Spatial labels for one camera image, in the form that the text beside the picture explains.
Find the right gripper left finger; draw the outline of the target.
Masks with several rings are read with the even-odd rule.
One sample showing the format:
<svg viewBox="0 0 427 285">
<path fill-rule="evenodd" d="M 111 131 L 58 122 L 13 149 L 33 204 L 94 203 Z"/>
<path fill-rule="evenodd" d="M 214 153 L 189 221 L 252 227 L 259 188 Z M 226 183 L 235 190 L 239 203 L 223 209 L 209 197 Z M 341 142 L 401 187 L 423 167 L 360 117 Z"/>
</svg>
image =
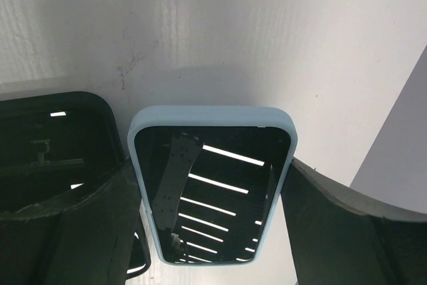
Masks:
<svg viewBox="0 0 427 285">
<path fill-rule="evenodd" d="M 125 284 L 141 194 L 130 160 L 1 213 L 2 284 Z"/>
</svg>

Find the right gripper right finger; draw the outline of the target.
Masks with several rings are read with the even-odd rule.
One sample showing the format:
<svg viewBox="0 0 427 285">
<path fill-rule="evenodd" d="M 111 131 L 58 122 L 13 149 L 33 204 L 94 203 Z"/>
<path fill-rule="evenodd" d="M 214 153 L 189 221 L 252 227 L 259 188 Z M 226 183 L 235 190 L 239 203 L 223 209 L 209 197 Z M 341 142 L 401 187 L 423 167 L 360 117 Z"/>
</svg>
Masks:
<svg viewBox="0 0 427 285">
<path fill-rule="evenodd" d="M 298 284 L 425 284 L 426 215 L 293 160 L 281 192 Z"/>
</svg>

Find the black phone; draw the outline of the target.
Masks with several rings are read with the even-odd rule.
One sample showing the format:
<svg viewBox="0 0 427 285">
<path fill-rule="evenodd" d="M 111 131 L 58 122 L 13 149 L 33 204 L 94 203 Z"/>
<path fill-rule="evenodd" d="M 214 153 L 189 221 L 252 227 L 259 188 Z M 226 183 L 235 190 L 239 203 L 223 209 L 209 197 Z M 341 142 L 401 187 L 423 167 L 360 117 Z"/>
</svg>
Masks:
<svg viewBox="0 0 427 285">
<path fill-rule="evenodd" d="M 114 114 L 77 91 L 1 102 L 1 213 L 78 188 L 124 163 Z M 151 264 L 139 214 L 126 281 Z"/>
</svg>

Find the light blue cased phone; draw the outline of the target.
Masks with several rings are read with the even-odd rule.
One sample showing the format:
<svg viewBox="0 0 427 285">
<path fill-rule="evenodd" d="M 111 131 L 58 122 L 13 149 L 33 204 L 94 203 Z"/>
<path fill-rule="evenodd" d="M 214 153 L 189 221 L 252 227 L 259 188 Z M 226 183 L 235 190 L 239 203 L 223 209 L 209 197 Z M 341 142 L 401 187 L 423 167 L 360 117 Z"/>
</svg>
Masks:
<svg viewBox="0 0 427 285">
<path fill-rule="evenodd" d="M 159 259 L 249 264 L 260 253 L 298 142 L 274 107 L 158 105 L 127 145 Z"/>
</svg>

